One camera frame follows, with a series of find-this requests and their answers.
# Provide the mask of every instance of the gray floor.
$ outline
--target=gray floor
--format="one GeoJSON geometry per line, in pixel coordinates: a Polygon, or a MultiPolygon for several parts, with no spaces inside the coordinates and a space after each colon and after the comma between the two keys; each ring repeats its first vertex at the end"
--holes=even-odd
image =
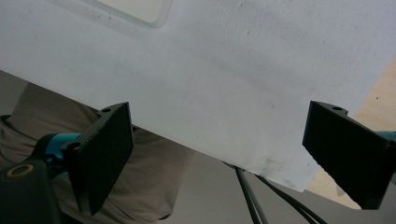
{"type": "MultiPolygon", "coordinates": [[[[12,111],[26,83],[0,71],[0,114],[12,111]]],[[[306,223],[297,212],[252,175],[247,179],[270,223],[306,223]]],[[[329,223],[396,223],[396,188],[389,186],[379,211],[352,210],[313,193],[285,189],[329,223]]],[[[174,214],[160,224],[252,223],[234,171],[197,153],[181,187],[174,214]]]]}

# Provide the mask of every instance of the gray fabric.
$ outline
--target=gray fabric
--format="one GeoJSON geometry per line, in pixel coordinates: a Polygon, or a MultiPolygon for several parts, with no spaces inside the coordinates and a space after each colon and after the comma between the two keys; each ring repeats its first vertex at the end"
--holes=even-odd
{"type": "MultiPolygon", "coordinates": [[[[10,117],[0,118],[0,169],[26,159],[47,133],[81,133],[97,120],[96,111],[29,84],[10,117]]],[[[78,212],[67,177],[53,181],[62,210],[83,223],[156,223],[172,213],[194,151],[143,129],[98,214],[78,212]]]]}

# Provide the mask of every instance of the orange ring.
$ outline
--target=orange ring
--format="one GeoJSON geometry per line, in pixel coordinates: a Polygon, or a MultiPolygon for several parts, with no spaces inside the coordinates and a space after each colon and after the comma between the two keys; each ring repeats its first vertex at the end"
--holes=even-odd
{"type": "Polygon", "coordinates": [[[16,167],[10,169],[10,170],[6,173],[6,178],[8,178],[8,179],[16,179],[16,178],[19,178],[19,177],[23,177],[23,176],[26,176],[26,175],[28,175],[29,173],[31,173],[34,169],[35,169],[35,167],[34,167],[32,164],[23,164],[23,165],[19,165],[19,166],[16,166],[16,167]],[[16,170],[21,169],[21,168],[26,168],[26,170],[24,170],[23,172],[14,174],[14,172],[15,172],[16,170]]]}

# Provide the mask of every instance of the white board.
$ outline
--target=white board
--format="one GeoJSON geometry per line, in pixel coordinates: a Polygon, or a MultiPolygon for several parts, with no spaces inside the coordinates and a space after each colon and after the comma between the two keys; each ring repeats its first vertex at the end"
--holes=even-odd
{"type": "Polygon", "coordinates": [[[309,101],[353,114],[396,46],[392,0],[174,0],[159,29],[79,0],[0,2],[0,69],[302,190],[309,101]]]}

